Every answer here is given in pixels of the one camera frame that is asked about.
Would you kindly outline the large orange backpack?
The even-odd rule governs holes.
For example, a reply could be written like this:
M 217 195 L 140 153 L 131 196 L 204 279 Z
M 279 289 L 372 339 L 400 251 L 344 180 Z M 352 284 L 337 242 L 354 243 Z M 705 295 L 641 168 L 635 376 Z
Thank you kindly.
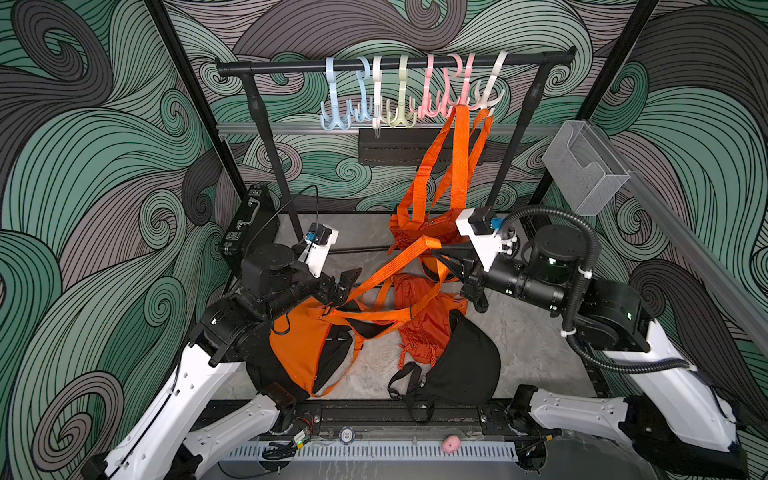
M 340 306 L 325 306 L 310 298 L 284 314 L 280 319 L 290 324 L 290 330 L 285 335 L 272 333 L 269 344 L 290 380 L 309 396 L 321 398 L 340 382 L 348 371 L 344 362 L 356 361 L 367 341 L 414 320 L 441 292 L 446 266 L 437 267 L 438 282 L 414 304 L 385 310 L 382 303 L 397 274 L 441 247 L 440 240 L 422 236 L 356 287 Z

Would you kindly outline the orange sling bag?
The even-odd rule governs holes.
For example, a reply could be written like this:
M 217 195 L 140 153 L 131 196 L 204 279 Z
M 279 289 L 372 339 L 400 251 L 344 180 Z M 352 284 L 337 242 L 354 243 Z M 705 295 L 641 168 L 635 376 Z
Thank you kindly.
M 470 124 L 469 109 L 466 106 L 456 107 L 449 115 L 422 161 L 423 166 L 429 166 L 428 174 L 431 175 L 448 134 L 453 130 L 451 162 L 437 183 L 430 206 L 427 209 L 426 193 L 417 195 L 413 203 L 414 207 L 419 205 L 424 212 L 419 217 L 419 233 L 438 238 L 448 245 L 461 241 L 455 219 L 467 207 L 469 187 L 484 153 L 493 122 L 493 112 L 487 109 L 477 113 L 473 124 Z

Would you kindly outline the red-orange drawstring bag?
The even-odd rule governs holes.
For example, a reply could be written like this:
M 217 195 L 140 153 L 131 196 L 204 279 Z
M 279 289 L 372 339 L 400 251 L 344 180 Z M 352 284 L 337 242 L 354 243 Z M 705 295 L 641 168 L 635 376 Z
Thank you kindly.
M 428 148 L 414 180 L 390 219 L 391 252 L 403 250 L 423 236 L 436 238 L 444 245 L 460 238 L 455 220 L 467 202 L 470 135 L 469 110 L 458 106 Z M 440 183 L 430 191 L 434 167 L 448 139 L 452 141 L 451 163 Z
M 409 274 L 397 274 L 393 282 L 397 309 L 414 306 L 436 287 L 424 277 Z M 453 327 L 450 313 L 458 310 L 465 314 L 467 308 L 466 299 L 438 291 L 411 321 L 399 329 L 401 353 L 398 368 L 402 369 L 408 359 L 434 366 L 451 339 Z

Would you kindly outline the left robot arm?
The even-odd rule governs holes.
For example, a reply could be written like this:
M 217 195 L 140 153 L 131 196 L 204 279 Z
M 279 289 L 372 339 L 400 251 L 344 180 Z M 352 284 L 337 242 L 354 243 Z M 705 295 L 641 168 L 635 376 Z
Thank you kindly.
M 288 423 L 295 402 L 272 336 L 297 332 L 308 300 L 340 307 L 353 299 L 361 268 L 338 277 L 323 267 L 334 241 L 262 244 L 241 261 L 235 288 L 192 329 L 173 374 L 136 426 L 111 451 L 87 460 L 86 479 L 200 479 L 246 440 Z M 195 422 L 219 387 L 243 365 L 266 368 L 264 392 L 211 426 Z

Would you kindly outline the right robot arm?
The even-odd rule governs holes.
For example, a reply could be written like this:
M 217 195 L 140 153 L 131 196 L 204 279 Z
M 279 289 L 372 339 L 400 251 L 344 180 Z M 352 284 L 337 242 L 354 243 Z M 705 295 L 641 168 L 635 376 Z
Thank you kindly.
M 747 456 L 731 404 L 673 344 L 633 288 L 595 276 L 601 250 L 595 229 L 554 207 L 525 207 L 521 215 L 557 218 L 530 242 L 525 261 L 517 258 L 513 216 L 498 218 L 489 207 L 458 215 L 457 229 L 468 238 L 455 268 L 464 297 L 485 308 L 491 290 L 549 311 L 561 318 L 561 337 L 583 362 L 628 376 L 638 391 L 587 398 L 522 385 L 513 415 L 534 428 L 629 446 L 671 473 L 746 478 Z

